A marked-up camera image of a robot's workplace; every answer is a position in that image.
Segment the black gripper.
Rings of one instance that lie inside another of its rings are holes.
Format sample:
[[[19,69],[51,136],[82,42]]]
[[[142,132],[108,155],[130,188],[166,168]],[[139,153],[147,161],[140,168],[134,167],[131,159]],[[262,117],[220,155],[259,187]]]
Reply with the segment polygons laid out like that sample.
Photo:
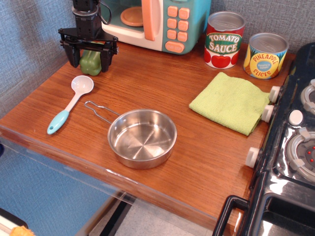
[[[111,21],[111,12],[105,20],[101,15],[100,6],[73,6],[71,8],[75,17],[76,27],[61,28],[58,33],[61,35],[61,46],[64,48],[70,64],[77,68],[80,60],[80,48],[91,50],[92,41],[102,41],[104,49],[100,52],[101,71],[107,72],[111,65],[113,55],[119,51],[117,47],[118,38],[106,33],[102,25],[109,24]]]

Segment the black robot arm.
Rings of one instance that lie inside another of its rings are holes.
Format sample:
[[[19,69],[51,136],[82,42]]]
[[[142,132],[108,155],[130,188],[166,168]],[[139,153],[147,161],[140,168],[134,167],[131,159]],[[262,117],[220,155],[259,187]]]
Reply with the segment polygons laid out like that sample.
[[[101,15],[101,6],[107,5],[100,0],[74,0],[72,4],[76,27],[58,30],[70,64],[79,66],[80,50],[99,52],[101,71],[108,71],[113,55],[118,53],[118,37],[102,29],[102,24],[111,22],[111,16],[105,20]]]

